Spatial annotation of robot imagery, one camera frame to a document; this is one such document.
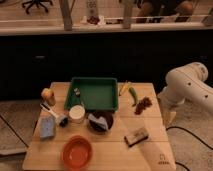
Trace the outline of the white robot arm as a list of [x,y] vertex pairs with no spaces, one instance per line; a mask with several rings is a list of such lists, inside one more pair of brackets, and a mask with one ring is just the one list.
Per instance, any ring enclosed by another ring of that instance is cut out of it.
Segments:
[[174,68],[166,74],[166,86],[158,98],[165,108],[181,105],[188,99],[213,114],[213,88],[205,84],[207,78],[208,69],[200,62]]

